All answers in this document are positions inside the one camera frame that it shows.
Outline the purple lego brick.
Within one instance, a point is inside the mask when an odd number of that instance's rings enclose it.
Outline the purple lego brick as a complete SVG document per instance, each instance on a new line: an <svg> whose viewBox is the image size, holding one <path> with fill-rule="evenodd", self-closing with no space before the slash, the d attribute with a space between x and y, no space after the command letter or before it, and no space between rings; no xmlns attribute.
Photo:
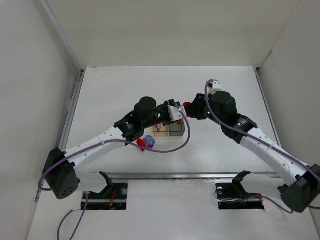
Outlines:
<svg viewBox="0 0 320 240"><path fill-rule="evenodd" d="M162 125L161 125L161 124L156 124L155 127L156 127L156 130L157 130L158 132L161 132L161 131L162 131Z"/></svg>

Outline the red arched lego piece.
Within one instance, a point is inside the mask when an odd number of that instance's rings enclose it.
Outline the red arched lego piece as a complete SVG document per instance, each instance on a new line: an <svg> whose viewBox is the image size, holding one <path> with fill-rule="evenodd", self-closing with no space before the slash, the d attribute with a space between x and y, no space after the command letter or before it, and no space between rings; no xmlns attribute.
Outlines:
<svg viewBox="0 0 320 240"><path fill-rule="evenodd" d="M191 102L184 102L184 103L183 103L183 106L186 108L186 107L188 107L190 104L191 104Z"/></svg>

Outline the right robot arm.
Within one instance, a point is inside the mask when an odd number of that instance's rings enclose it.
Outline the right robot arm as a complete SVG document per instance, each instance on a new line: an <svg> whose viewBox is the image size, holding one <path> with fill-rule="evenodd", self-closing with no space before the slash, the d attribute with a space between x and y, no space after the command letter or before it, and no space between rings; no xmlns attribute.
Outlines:
<svg viewBox="0 0 320 240"><path fill-rule="evenodd" d="M293 212L302 213L320 194L320 167L295 159L268 138L258 125L238 113L236 100L225 91L197 94L183 104L188 117L210 119L220 125L225 136L258 156L277 178L242 171L230 182L216 184L218 199L230 205L264 195L282 200Z"/></svg>

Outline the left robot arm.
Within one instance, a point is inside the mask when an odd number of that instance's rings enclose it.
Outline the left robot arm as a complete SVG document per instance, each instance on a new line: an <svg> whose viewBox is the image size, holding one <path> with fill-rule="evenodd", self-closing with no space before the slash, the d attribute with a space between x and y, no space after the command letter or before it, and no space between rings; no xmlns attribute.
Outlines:
<svg viewBox="0 0 320 240"><path fill-rule="evenodd" d="M145 129L177 122L181 118L179 108L180 104L172 99L157 105L152 97L142 97L131 112L97 137L73 149L62 151L56 147L51 150L41 179L58 200L67 198L83 183L82 168L113 150L134 143L144 135Z"/></svg>

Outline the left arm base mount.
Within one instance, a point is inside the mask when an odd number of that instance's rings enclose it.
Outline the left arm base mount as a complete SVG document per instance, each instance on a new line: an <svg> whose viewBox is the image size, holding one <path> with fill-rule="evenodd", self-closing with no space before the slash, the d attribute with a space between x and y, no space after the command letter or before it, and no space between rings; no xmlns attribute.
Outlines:
<svg viewBox="0 0 320 240"><path fill-rule="evenodd" d="M128 180L112 180L105 172L100 171L103 189L89 191L88 199L82 196L80 207L88 211L125 211L127 209Z"/></svg>

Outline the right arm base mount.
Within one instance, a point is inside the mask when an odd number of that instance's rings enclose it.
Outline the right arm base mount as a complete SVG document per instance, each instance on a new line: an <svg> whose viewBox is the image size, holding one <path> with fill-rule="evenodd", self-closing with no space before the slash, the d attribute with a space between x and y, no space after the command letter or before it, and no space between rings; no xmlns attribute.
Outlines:
<svg viewBox="0 0 320 240"><path fill-rule="evenodd" d="M219 210L264 210L264 202L258 193L249 193L242 181L251 172L242 171L232 179L217 180L214 196L218 200Z"/></svg>

